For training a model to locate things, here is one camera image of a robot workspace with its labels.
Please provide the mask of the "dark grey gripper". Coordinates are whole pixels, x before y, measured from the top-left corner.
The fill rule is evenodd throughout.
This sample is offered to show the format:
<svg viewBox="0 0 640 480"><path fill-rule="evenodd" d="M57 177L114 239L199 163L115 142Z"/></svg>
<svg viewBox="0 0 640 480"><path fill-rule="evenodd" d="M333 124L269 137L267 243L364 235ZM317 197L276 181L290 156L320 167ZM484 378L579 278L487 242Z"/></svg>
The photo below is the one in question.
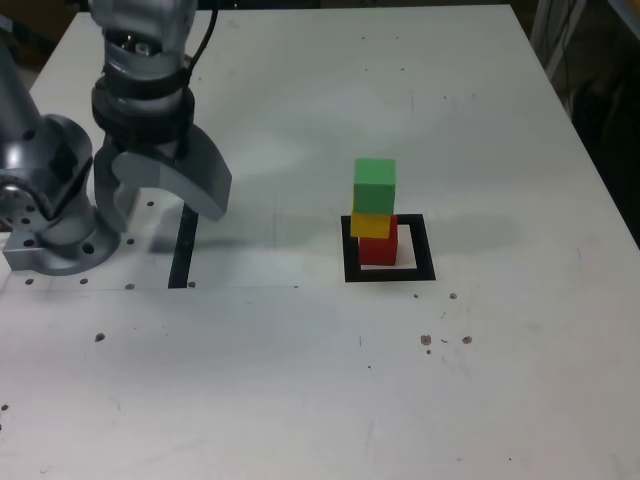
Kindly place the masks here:
<svg viewBox="0 0 640 480"><path fill-rule="evenodd" d="M94 157L94 194L98 211L114 231L128 230L139 188L168 191L211 221L225 215L232 175L220 151L195 125L183 145L186 151L179 156L178 140L133 144L112 138L103 142Z"/></svg>

